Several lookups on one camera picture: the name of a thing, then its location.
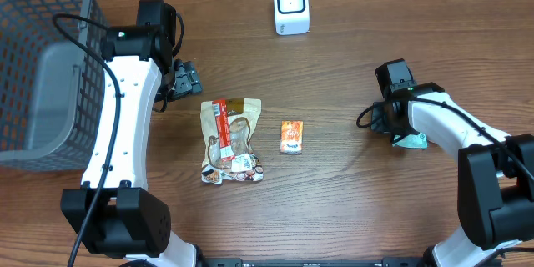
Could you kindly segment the teal tissue packet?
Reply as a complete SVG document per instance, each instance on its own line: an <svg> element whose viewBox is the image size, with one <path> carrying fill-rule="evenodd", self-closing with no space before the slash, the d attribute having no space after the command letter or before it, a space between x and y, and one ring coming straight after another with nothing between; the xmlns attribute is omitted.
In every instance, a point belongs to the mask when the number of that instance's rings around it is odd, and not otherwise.
<svg viewBox="0 0 534 267"><path fill-rule="evenodd" d="M426 149L428 147L427 138L423 133L409 134L406 136L396 135L393 138L394 147L406 149Z"/></svg>

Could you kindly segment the beige snack pouch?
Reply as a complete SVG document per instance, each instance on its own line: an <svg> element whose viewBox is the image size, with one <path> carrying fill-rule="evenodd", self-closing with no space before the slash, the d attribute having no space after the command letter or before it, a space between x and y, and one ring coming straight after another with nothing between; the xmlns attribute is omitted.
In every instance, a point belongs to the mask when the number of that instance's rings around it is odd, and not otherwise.
<svg viewBox="0 0 534 267"><path fill-rule="evenodd" d="M213 101L201 103L200 121L205 143L201 180L206 184L222 184L225 180L259 182L264 177L264 169L252 149L251 138L259 121L262 102L257 98L232 98L225 101L235 157L227 162L221 160Z"/></svg>

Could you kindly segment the orange small packet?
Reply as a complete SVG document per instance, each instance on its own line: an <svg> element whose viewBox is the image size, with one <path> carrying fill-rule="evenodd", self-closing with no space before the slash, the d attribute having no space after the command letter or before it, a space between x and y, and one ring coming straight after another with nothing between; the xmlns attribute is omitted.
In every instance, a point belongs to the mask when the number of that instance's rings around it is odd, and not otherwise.
<svg viewBox="0 0 534 267"><path fill-rule="evenodd" d="M283 121L280 134L280 152L301 154L304 122L300 120Z"/></svg>

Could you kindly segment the red candy bar wrapper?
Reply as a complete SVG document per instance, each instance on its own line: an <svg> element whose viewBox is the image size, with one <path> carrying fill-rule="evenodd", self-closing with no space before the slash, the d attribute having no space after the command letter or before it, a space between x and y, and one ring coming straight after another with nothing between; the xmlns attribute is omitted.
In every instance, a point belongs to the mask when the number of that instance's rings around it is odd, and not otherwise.
<svg viewBox="0 0 534 267"><path fill-rule="evenodd" d="M224 99L215 100L212 102L212 107L217 125L221 160L223 162L231 161L235 154L231 146L226 101Z"/></svg>

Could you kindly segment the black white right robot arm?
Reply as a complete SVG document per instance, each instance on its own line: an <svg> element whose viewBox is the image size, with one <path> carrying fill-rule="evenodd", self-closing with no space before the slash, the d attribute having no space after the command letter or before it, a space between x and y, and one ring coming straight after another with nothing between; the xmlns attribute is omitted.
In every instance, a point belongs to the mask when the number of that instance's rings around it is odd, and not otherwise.
<svg viewBox="0 0 534 267"><path fill-rule="evenodd" d="M511 136L458 106L436 83L419 84L406 61L375 70L382 101L367 128L395 144L424 134L457 163L459 228L412 266L499 266L533 239L533 137Z"/></svg>

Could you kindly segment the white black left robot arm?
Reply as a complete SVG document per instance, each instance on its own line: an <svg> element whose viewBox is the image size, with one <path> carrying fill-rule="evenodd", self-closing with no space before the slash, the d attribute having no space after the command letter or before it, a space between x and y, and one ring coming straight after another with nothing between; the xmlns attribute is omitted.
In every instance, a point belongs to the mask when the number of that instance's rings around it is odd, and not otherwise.
<svg viewBox="0 0 534 267"><path fill-rule="evenodd" d="M197 267L201 250L171 229L169 207L148 191L146 153L154 104L201 93L193 63L176 56L184 21L163 0L139 2L133 26L101 26L100 51L81 45L105 71L103 106L88 167L77 189L65 189L61 210L78 250L124 259L127 266Z"/></svg>

